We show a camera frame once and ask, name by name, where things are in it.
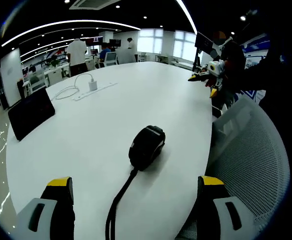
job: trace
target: white table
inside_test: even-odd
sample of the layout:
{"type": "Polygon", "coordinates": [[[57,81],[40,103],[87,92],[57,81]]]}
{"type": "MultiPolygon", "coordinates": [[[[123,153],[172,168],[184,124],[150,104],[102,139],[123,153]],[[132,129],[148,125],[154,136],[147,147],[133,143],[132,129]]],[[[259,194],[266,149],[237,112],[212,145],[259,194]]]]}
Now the white table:
{"type": "MultiPolygon", "coordinates": [[[[166,133],[158,159],[139,172],[117,207],[116,239],[171,240],[185,223],[205,173],[211,143],[210,88],[188,82],[191,71],[156,62],[90,71],[99,87],[82,100],[54,100],[56,114],[21,142],[9,127],[7,177],[16,212],[39,198],[52,179],[73,181],[76,240],[105,239],[113,198],[132,170],[128,152],[137,133],[156,125],[166,133]]],[[[90,76],[77,80],[88,91],[90,76]]],[[[75,77],[47,92],[52,98],[75,77]]]]}
{"type": "Polygon", "coordinates": [[[56,71],[57,69],[68,68],[69,65],[70,65],[70,64],[69,64],[68,62],[66,62],[66,63],[64,63],[64,64],[62,64],[62,65],[60,65],[60,66],[55,67],[55,68],[50,68],[50,69],[48,69],[48,70],[46,70],[46,71],[44,72],[44,75],[46,76],[46,75],[48,75],[49,73],[56,71]]]}
{"type": "Polygon", "coordinates": [[[173,65],[183,68],[183,69],[187,69],[192,71],[193,70],[193,64],[187,63],[187,62],[176,62],[176,61],[172,61],[171,62],[173,65]]]}

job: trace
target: person in blue shirt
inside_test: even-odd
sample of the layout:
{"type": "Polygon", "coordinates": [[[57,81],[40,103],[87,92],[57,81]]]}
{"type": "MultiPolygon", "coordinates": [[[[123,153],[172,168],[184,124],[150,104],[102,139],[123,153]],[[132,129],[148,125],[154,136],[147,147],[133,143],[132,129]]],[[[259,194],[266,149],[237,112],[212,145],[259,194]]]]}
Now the person in blue shirt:
{"type": "Polygon", "coordinates": [[[102,49],[102,51],[99,54],[99,61],[102,63],[102,64],[100,64],[100,67],[103,68],[104,67],[103,62],[105,61],[106,53],[109,53],[111,50],[108,48],[108,43],[106,43],[106,42],[103,42],[101,44],[101,49],[102,49]]]}

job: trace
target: power strip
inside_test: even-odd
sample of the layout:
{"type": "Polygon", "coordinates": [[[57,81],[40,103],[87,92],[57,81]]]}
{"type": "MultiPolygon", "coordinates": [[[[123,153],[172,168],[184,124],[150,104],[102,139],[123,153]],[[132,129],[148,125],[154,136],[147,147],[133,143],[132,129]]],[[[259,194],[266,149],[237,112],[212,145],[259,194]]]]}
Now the power strip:
{"type": "Polygon", "coordinates": [[[89,96],[89,95],[91,95],[91,94],[97,93],[97,92],[99,92],[99,91],[101,91],[101,90],[107,89],[107,88],[112,87],[112,86],[114,86],[114,85],[116,85],[116,84],[118,84],[118,82],[116,82],[116,83],[111,83],[111,82],[110,82],[108,85],[106,85],[106,86],[102,86],[102,87],[98,88],[98,89],[95,90],[95,91],[88,91],[88,92],[83,93],[83,94],[81,94],[81,95],[79,95],[79,96],[76,96],[76,97],[73,98],[73,100],[77,102],[77,101],[79,101],[79,100],[82,100],[83,98],[86,98],[87,96],[89,96]]]}

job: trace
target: person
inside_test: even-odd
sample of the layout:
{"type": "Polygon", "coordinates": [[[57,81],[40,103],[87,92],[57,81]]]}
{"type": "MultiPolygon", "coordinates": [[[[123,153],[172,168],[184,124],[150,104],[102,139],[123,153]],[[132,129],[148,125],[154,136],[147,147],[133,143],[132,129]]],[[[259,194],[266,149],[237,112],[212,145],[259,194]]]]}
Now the person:
{"type": "Polygon", "coordinates": [[[127,41],[128,41],[128,49],[131,49],[133,51],[136,62],[138,62],[138,53],[137,53],[137,46],[135,44],[135,41],[131,37],[127,38],[127,41]]]}
{"type": "Polygon", "coordinates": [[[87,46],[84,41],[81,41],[79,38],[75,38],[74,41],[69,44],[66,52],[69,62],[70,74],[72,76],[88,71],[85,62],[87,46]]]}
{"type": "Polygon", "coordinates": [[[29,66],[29,72],[32,72],[32,73],[36,72],[36,67],[33,64],[29,66]]]}
{"type": "Polygon", "coordinates": [[[101,44],[101,49],[102,50],[99,54],[99,62],[100,62],[99,65],[101,68],[103,68],[104,67],[103,62],[105,61],[106,54],[109,53],[111,50],[109,49],[109,44],[107,42],[103,42],[101,44]]]}

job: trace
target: ceiling light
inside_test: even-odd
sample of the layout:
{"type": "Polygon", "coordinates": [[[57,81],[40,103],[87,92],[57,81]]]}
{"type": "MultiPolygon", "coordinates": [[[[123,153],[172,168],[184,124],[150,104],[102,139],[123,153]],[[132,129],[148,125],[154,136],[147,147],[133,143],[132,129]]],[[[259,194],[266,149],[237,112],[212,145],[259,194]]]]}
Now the ceiling light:
{"type": "MultiPolygon", "coordinates": [[[[100,37],[100,36],[92,36],[92,37],[84,37],[84,38],[85,38],[85,39],[89,39],[89,38],[98,38],[98,37],[100,37]]],[[[46,48],[46,47],[49,47],[49,46],[51,46],[51,48],[53,48],[52,45],[60,44],[60,43],[63,43],[63,42],[69,42],[69,41],[73,41],[73,40],[74,40],[74,38],[72,38],[72,39],[67,39],[67,40],[62,40],[62,41],[57,41],[57,42],[53,42],[53,43],[47,44],[47,45],[45,45],[45,46],[41,46],[41,47],[38,47],[38,48],[36,48],[36,49],[33,49],[33,50],[29,51],[29,52],[26,52],[25,54],[21,55],[20,57],[22,58],[22,57],[24,57],[25,55],[30,54],[30,53],[32,53],[32,52],[35,52],[35,51],[37,51],[37,50],[39,50],[39,49],[43,49],[43,48],[46,48]]]]}
{"type": "Polygon", "coordinates": [[[54,26],[54,25],[59,25],[59,24],[69,24],[69,23],[102,23],[102,24],[114,24],[114,25],[119,25],[119,26],[123,26],[123,27],[127,27],[127,28],[131,28],[131,29],[136,29],[136,30],[141,30],[139,27],[135,27],[135,26],[131,26],[131,25],[127,25],[127,24],[123,24],[123,23],[119,23],[119,22],[114,22],[114,21],[104,21],[104,20],[66,20],[66,21],[57,21],[57,22],[52,22],[52,23],[48,23],[45,25],[41,25],[41,26],[37,26],[34,27],[32,29],[29,29],[27,31],[24,31],[20,34],[18,34],[17,36],[14,36],[13,38],[11,38],[10,40],[4,42],[1,46],[4,47],[7,44],[9,44],[10,42],[14,41],[15,39],[18,39],[19,37],[28,34],[30,32],[33,32],[35,30],[38,29],[42,29],[45,27],[50,27],[50,26],[54,26]]]}
{"type": "Polygon", "coordinates": [[[190,15],[190,13],[187,10],[187,7],[185,6],[185,4],[183,3],[183,0],[176,0],[176,2],[179,4],[179,6],[181,7],[181,9],[183,10],[184,14],[186,15],[186,17],[188,18],[188,21],[192,27],[192,30],[194,31],[195,35],[197,35],[197,29],[195,26],[195,23],[190,15]]]}
{"type": "MultiPolygon", "coordinates": [[[[64,47],[67,47],[67,45],[64,45],[64,46],[58,46],[58,47],[52,48],[51,50],[60,49],[60,48],[64,48],[64,47]]],[[[21,61],[20,63],[22,64],[22,63],[26,62],[27,60],[29,60],[29,59],[31,59],[31,58],[35,58],[35,57],[38,56],[38,55],[42,55],[42,54],[48,53],[48,52],[50,52],[51,50],[42,51],[42,52],[40,52],[40,53],[37,53],[36,55],[31,56],[31,57],[29,57],[29,58],[27,58],[27,59],[21,61]]]]}

